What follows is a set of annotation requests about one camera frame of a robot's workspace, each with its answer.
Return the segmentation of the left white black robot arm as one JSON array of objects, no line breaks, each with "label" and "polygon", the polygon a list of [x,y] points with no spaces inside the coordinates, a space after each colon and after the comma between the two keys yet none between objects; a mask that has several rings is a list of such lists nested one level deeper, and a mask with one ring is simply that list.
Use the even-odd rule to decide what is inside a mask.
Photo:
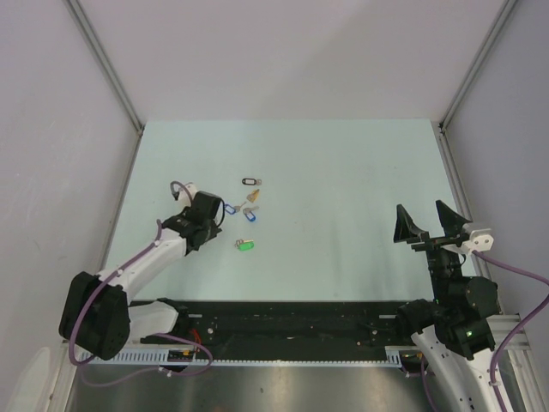
[{"label": "left white black robot arm", "polygon": [[158,336],[178,343],[189,335],[185,306],[167,298],[138,306],[132,302],[164,269],[220,233],[224,208],[221,197],[197,191],[180,213],[156,222],[153,240],[127,262],[74,277],[58,327],[59,335],[69,342],[72,364],[86,363],[77,359],[78,348],[90,359],[108,361],[127,342]]}]

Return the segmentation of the green key tag with key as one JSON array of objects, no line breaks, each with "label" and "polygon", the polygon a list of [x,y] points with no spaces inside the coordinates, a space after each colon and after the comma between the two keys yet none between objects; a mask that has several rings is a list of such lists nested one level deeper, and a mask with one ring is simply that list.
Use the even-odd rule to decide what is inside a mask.
[{"label": "green key tag with key", "polygon": [[255,247],[255,242],[252,239],[238,239],[235,242],[235,247],[239,251],[250,251]]}]

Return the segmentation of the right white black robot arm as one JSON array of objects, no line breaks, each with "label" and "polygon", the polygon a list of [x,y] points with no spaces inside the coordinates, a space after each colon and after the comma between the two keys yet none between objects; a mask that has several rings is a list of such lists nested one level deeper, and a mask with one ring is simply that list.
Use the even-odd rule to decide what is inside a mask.
[{"label": "right white black robot arm", "polygon": [[414,300],[397,310],[395,333],[415,344],[431,367],[453,411],[510,411],[512,405],[493,360],[496,341],[488,319],[500,312],[498,286],[483,276],[465,276],[475,252],[491,250],[489,228],[479,227],[443,201],[436,202],[443,235],[419,228],[403,205],[396,207],[393,241],[423,252],[432,300]]}]

